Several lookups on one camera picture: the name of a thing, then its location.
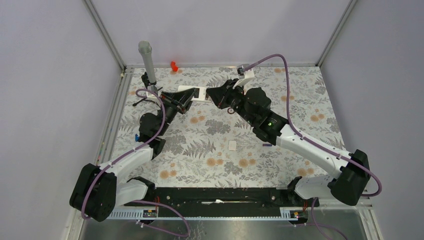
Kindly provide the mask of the white battery cover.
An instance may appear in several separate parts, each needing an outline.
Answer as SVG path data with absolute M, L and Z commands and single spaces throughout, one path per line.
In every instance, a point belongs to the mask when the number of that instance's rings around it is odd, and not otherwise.
M 228 142 L 228 150 L 229 151 L 236 151 L 237 150 L 237 142 L 235 140 L 230 140 Z

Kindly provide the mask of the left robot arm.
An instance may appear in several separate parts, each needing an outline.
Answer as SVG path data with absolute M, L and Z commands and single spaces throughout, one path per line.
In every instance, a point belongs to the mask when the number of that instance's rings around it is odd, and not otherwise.
M 185 114 L 192 104 L 196 89 L 155 94 L 160 109 L 140 117 L 136 144 L 115 160 L 100 165 L 86 164 L 69 199 L 69 205 L 84 219 L 104 221 L 115 207 L 138 200 L 148 206 L 155 200 L 154 184 L 140 177 L 127 176 L 140 165 L 157 157 L 165 146 L 165 133 L 176 114 Z

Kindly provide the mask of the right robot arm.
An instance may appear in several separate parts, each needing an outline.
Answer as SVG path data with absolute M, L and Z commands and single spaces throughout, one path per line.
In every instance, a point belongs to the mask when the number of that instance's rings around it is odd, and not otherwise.
M 321 177 L 296 177 L 289 184 L 293 188 L 286 193 L 287 201 L 299 206 L 307 199 L 333 197 L 356 206 L 371 178 L 367 154 L 338 149 L 294 130 L 287 118 L 271 110 L 272 101 L 262 88 L 244 91 L 236 82 L 227 80 L 222 86 L 207 88 L 206 93 L 219 109 L 233 109 L 261 141 L 288 149 L 327 172 Z

